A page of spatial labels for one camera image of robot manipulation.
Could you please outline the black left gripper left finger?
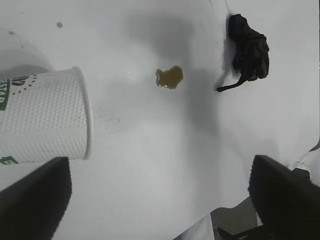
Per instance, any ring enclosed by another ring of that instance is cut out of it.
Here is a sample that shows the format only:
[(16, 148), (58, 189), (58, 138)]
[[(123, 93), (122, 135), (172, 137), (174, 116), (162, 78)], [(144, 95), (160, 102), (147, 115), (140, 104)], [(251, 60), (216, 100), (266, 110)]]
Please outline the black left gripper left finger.
[(52, 239), (71, 195), (69, 159), (55, 157), (0, 192), (0, 238)]

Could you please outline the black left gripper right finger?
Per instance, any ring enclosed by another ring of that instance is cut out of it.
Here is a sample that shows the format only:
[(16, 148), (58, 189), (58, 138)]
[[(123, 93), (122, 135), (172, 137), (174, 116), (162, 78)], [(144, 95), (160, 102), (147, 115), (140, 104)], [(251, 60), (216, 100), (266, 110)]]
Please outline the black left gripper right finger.
[(274, 240), (320, 238), (320, 188), (310, 172), (290, 170), (266, 155), (253, 159), (248, 192)]

